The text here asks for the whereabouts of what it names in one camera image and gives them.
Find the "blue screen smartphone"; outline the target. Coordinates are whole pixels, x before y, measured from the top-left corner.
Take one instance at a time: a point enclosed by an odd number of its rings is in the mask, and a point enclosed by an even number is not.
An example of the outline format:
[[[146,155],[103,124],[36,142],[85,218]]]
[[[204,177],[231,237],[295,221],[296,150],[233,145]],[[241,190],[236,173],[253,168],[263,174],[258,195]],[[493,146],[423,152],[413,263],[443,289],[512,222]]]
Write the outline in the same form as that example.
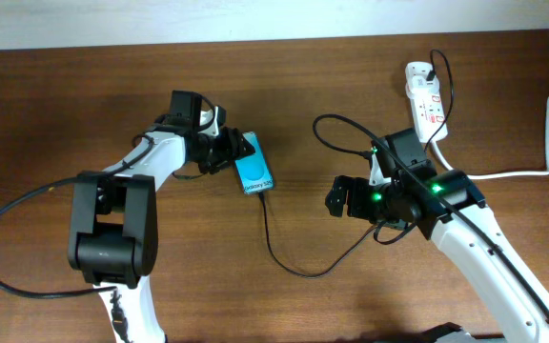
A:
[[[245,194],[254,194],[272,189],[275,182],[256,134],[247,131],[243,137],[253,146],[254,153],[235,161],[242,190]]]

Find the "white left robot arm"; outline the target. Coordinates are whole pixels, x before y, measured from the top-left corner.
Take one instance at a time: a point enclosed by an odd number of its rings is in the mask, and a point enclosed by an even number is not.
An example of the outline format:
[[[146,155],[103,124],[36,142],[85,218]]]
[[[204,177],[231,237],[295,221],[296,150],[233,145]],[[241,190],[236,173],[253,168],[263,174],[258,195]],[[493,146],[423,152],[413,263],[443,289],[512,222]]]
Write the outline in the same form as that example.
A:
[[[158,252],[156,193],[186,163],[214,174],[254,154],[238,129],[154,124],[118,163],[80,173],[74,185],[68,259],[101,298],[117,342],[165,342],[150,274]]]

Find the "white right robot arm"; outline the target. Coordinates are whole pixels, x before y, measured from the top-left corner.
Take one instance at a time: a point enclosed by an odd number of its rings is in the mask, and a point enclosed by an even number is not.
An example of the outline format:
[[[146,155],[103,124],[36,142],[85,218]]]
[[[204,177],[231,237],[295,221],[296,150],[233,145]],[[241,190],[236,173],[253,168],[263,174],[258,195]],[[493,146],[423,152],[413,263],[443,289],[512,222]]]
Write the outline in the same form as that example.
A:
[[[437,173],[413,129],[372,142],[368,178],[335,178],[332,216],[378,228],[417,227],[461,271],[510,342],[549,342],[549,292],[511,246],[484,195],[462,171]]]

